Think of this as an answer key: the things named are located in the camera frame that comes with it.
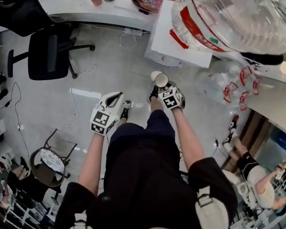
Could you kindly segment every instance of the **white floor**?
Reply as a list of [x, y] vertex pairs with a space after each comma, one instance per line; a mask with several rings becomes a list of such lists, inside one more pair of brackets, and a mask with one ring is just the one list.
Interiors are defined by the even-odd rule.
[[[67, 77], [51, 81], [33, 81], [29, 79], [27, 59], [14, 64], [14, 77], [6, 82], [9, 94], [0, 102], [3, 106], [11, 96], [11, 88], [17, 82], [21, 89], [21, 101], [17, 104], [20, 123], [24, 125], [23, 135], [28, 146], [29, 155], [42, 147], [50, 133], [58, 128], [59, 131], [51, 141], [56, 146], [56, 151], [61, 156], [66, 156], [73, 143], [78, 143], [71, 155], [71, 162], [67, 166], [72, 174], [71, 180], [76, 181], [80, 166], [85, 158], [85, 151], [93, 135], [90, 130], [89, 120], [97, 100], [79, 95], [74, 95], [77, 104], [78, 121], [75, 115], [75, 106], [70, 93], [73, 86], [76, 89], [107, 94], [113, 91], [122, 91], [125, 98], [133, 102], [133, 109], [129, 121], [146, 126], [150, 114], [147, 97], [151, 90], [150, 74], [154, 70], [160, 70], [168, 74], [169, 79], [176, 82], [186, 96], [186, 108], [184, 114], [198, 135], [204, 148], [205, 156], [211, 156], [215, 151], [215, 139], [219, 143], [227, 135], [227, 125], [231, 115], [237, 112], [240, 115], [238, 131], [241, 132], [249, 111], [241, 112], [239, 109], [227, 107], [213, 102], [204, 96], [200, 96], [194, 88], [194, 81], [199, 69], [176, 68], [159, 65], [144, 58], [145, 48], [149, 34], [137, 37], [137, 46], [132, 49], [124, 49], [120, 46], [120, 36], [123, 32], [108, 29], [99, 29], [89, 25], [81, 25], [74, 35], [77, 42], [93, 40], [96, 49], [74, 50], [71, 58], [74, 68], [79, 72], [85, 72], [91, 65], [96, 65], [96, 71], [82, 75], [76, 82], [70, 73]], [[0, 34], [0, 72], [7, 75], [8, 52], [14, 49], [14, 55], [26, 52], [29, 47], [30, 37], [20, 37], [11, 31]], [[125, 47], [134, 44], [131, 35], [123, 38]], [[6, 139], [13, 147], [17, 156], [23, 156], [28, 160], [28, 154], [19, 131], [17, 130], [17, 117], [15, 103], [19, 99], [19, 91], [15, 87], [12, 103], [8, 108], [0, 110], [5, 117], [7, 126]], [[173, 127], [175, 122], [170, 111], [167, 111]], [[104, 142], [101, 174], [105, 172], [105, 156], [108, 145]], [[217, 150], [214, 158], [221, 165], [225, 161], [224, 155]], [[183, 161], [180, 169], [185, 170]]]

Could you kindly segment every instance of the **paper cup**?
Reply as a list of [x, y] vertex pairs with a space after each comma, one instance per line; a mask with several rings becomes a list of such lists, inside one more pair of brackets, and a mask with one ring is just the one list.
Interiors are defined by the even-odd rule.
[[165, 87], [168, 83], [168, 76], [161, 71], [153, 71], [151, 79], [158, 87]]

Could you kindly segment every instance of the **red label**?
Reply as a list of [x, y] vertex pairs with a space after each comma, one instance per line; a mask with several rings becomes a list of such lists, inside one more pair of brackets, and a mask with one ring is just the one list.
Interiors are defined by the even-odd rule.
[[202, 45], [217, 52], [226, 52], [222, 50], [221, 48], [217, 47], [216, 45], [214, 45], [213, 43], [209, 42], [204, 37], [201, 30], [198, 28], [194, 20], [191, 18], [189, 9], [187, 8], [187, 6], [180, 12], [180, 15], [185, 24], [185, 27], [190, 31], [192, 36], [194, 36]]

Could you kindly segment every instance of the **black office chair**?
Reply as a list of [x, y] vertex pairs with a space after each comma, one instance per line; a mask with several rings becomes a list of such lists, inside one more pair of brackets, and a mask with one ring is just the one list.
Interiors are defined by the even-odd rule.
[[75, 79], [69, 60], [69, 51], [90, 48], [94, 44], [74, 46], [76, 38], [70, 38], [77, 24], [58, 22], [50, 18], [38, 0], [0, 0], [0, 26], [20, 36], [34, 33], [30, 39], [29, 51], [8, 56], [8, 76], [13, 77], [13, 64], [28, 57], [29, 77], [32, 80], [52, 80], [67, 76], [68, 69]]

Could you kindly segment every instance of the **power strip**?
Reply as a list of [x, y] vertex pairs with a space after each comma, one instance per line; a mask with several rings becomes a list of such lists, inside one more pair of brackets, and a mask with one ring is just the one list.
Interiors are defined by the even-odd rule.
[[124, 29], [124, 33], [125, 34], [133, 34], [136, 36], [142, 36], [142, 31], [138, 31], [138, 30], [134, 30], [134, 29], [129, 29], [129, 28], [125, 28]]

